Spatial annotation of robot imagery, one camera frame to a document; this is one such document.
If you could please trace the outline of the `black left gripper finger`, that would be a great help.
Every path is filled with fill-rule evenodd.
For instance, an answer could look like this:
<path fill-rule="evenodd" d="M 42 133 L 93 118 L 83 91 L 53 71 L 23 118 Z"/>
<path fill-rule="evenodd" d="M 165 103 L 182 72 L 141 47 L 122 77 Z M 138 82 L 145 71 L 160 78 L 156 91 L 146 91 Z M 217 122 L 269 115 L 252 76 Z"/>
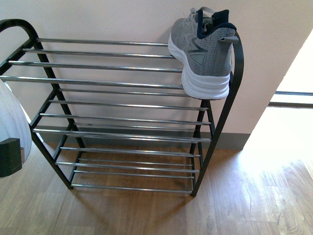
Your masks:
<path fill-rule="evenodd" d="M 0 142 L 0 176 L 7 177 L 22 169 L 20 139 L 7 138 Z"/>

